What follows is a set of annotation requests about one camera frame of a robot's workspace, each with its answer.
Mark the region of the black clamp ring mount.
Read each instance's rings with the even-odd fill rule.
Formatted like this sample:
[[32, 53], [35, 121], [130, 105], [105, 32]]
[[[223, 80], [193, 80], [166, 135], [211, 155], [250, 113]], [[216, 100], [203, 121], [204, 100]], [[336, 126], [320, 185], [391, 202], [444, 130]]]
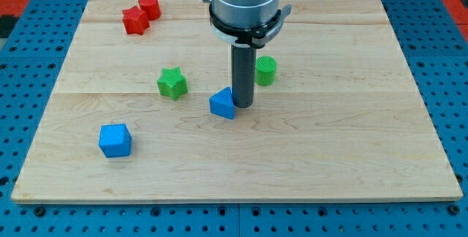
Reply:
[[238, 48], [261, 49], [274, 39], [282, 29], [284, 20], [292, 12], [292, 5], [287, 4], [261, 26], [247, 29], [233, 27], [223, 23], [215, 16], [212, 6], [209, 5], [210, 25], [212, 32], [222, 41]]

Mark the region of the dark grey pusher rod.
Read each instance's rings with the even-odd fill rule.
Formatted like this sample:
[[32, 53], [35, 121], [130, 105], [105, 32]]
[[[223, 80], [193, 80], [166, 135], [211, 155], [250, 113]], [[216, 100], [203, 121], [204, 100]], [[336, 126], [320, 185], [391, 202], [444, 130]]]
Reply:
[[237, 108], [248, 108], [253, 103], [256, 54], [254, 48], [231, 46], [231, 86]]

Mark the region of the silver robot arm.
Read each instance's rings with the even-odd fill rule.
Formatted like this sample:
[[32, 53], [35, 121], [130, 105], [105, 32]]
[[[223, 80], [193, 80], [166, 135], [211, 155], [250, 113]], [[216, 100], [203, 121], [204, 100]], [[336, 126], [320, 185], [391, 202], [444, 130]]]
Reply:
[[274, 39], [292, 12], [279, 0], [202, 0], [208, 4], [212, 32], [231, 48], [233, 104], [248, 108], [254, 100], [257, 50]]

